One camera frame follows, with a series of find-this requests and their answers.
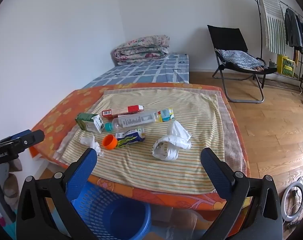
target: blue bucket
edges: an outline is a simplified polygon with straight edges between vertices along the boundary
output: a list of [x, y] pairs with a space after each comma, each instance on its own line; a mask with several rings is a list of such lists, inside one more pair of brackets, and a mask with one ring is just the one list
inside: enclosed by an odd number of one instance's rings
[[150, 231], [150, 205], [86, 182], [71, 202], [101, 240], [140, 240]]

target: mattress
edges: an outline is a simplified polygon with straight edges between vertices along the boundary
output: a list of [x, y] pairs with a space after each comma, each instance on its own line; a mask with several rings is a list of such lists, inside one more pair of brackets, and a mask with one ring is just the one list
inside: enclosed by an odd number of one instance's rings
[[127, 83], [189, 83], [187, 54], [169, 54], [168, 59], [137, 62], [112, 68], [83, 88]]
[[[228, 111], [227, 115], [230, 115], [232, 123], [231, 129], [235, 129], [236, 134], [234, 139], [226, 139], [224, 143], [225, 148], [225, 160], [228, 162], [226, 154], [227, 148], [232, 149], [233, 153], [237, 152], [233, 150], [235, 145], [231, 144], [231, 141], [238, 144], [238, 140], [241, 147], [242, 157], [244, 159], [245, 165], [237, 165], [237, 162], [232, 162], [231, 167], [233, 170], [245, 171], [246, 176], [250, 177], [250, 169], [248, 163], [247, 153], [244, 147], [244, 141], [242, 139], [238, 124], [236, 122], [235, 116], [232, 112], [232, 109], [227, 101], [226, 96], [222, 92], [221, 88], [213, 86], [205, 86], [199, 84], [188, 84], [188, 83], [136, 83], [136, 84], [126, 84], [126, 85], [107, 85], [102, 87], [93, 87], [82, 90], [75, 90], [64, 98], [57, 106], [55, 106], [32, 130], [41, 129], [45, 133], [45, 139], [43, 142], [30, 147], [30, 153], [33, 157], [37, 157], [38, 154], [44, 158], [50, 160], [53, 163], [56, 163], [64, 168], [67, 168], [67, 165], [62, 162], [61, 154], [63, 153], [63, 148], [60, 146], [63, 144], [64, 138], [72, 131], [75, 126], [75, 116], [81, 112], [89, 111], [95, 103], [100, 100], [104, 93], [117, 93], [121, 88], [121, 91], [125, 92], [131, 89], [146, 89], [150, 88], [173, 88], [173, 89], [183, 89], [183, 90], [200, 90], [202, 93], [205, 90], [210, 90], [221, 94], [223, 103]], [[208, 193], [205, 195], [186, 195], [186, 194], [171, 194], [168, 196], [168, 193], [160, 193], [154, 191], [148, 191], [140, 188], [133, 188], [116, 182], [112, 182], [107, 179], [98, 178], [97, 176], [91, 175], [89, 181], [95, 185], [99, 185], [108, 190], [113, 191], [114, 193], [121, 194], [139, 201], [145, 201], [152, 204], [171, 206], [175, 208], [188, 208], [195, 210], [221, 210], [225, 204], [225, 200], [221, 199], [217, 193]], [[248, 205], [250, 198], [247, 198], [246, 204]]]

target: blue checkered sheet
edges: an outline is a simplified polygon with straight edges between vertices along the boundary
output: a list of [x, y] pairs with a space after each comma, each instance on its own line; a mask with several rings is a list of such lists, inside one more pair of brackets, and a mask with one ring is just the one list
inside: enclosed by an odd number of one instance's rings
[[126, 83], [189, 83], [187, 54], [169, 55], [168, 59], [137, 62], [112, 68], [84, 88]]

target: orange bottle cap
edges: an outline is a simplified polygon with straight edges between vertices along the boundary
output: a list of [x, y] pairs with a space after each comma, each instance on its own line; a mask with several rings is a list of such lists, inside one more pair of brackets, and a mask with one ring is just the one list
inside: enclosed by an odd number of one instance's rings
[[115, 136], [112, 134], [107, 135], [103, 140], [102, 140], [102, 146], [104, 146], [107, 150], [112, 150], [115, 149], [117, 146], [117, 139]]

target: hanging towel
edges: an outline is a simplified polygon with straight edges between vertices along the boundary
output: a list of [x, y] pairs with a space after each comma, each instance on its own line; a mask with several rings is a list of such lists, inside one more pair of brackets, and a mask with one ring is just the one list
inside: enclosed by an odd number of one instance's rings
[[259, 0], [266, 33], [266, 48], [285, 54], [285, 22], [279, 0]]
[[247, 69], [255, 70], [257, 67], [263, 67], [262, 63], [254, 57], [241, 50], [217, 50], [225, 62], [230, 62], [236, 66]]

